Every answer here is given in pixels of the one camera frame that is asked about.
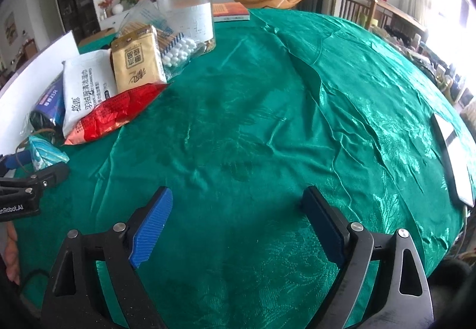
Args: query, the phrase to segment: brown cord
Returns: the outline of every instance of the brown cord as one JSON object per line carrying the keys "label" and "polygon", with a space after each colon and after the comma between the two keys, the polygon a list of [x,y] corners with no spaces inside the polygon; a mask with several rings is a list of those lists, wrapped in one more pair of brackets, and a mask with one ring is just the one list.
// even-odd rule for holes
{"label": "brown cord", "polygon": [[[30,135],[37,135],[37,134],[41,134],[42,132],[55,132],[53,129],[40,129],[40,130],[36,130],[34,132],[32,132]],[[29,172],[28,170],[26,170],[26,168],[23,166],[23,164],[20,162],[20,159],[18,158],[18,149],[20,148],[25,148],[28,144],[28,137],[25,138],[23,141],[20,142],[20,144],[17,146],[17,148],[15,149],[15,158],[18,162],[18,165],[20,166],[20,168],[23,169],[23,171],[25,173],[34,173],[34,172]]]}

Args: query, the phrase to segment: red plastic package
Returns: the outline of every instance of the red plastic package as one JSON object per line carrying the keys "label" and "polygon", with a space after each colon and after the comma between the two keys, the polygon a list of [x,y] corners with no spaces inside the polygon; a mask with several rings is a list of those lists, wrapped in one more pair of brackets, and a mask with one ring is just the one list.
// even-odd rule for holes
{"label": "red plastic package", "polygon": [[128,124],[167,86],[150,83],[107,99],[75,125],[66,137],[65,145],[95,141]]}

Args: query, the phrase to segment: orange book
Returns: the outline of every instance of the orange book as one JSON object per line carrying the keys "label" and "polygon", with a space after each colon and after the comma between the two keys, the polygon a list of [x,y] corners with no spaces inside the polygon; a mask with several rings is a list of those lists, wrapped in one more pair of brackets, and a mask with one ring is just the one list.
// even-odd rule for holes
{"label": "orange book", "polygon": [[213,4],[213,21],[249,20],[249,11],[239,2]]}

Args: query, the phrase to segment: framed picture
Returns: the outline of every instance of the framed picture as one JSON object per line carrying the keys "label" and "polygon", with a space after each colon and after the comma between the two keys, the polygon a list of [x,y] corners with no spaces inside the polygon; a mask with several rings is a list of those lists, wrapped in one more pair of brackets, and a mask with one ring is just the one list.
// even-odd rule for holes
{"label": "framed picture", "polygon": [[15,25],[15,16],[13,15],[13,12],[10,13],[5,20],[5,35],[9,45],[12,45],[15,39],[18,37],[17,26]]}

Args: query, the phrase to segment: silver bolt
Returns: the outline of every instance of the silver bolt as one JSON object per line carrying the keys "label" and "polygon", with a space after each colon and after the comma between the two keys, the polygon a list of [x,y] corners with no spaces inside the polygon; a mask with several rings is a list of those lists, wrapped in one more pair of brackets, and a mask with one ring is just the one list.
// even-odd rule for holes
{"label": "silver bolt", "polygon": [[364,230],[364,226],[356,221],[350,225],[350,228],[352,228],[356,232],[360,232]]}
{"label": "silver bolt", "polygon": [[68,238],[74,239],[76,236],[78,236],[77,229],[72,229],[71,231],[68,232]]}
{"label": "silver bolt", "polygon": [[404,228],[401,228],[398,230],[398,234],[402,237],[402,238],[408,238],[410,236],[410,233],[404,229]]}
{"label": "silver bolt", "polygon": [[112,229],[116,232],[122,232],[126,229],[126,225],[124,223],[116,223]]}

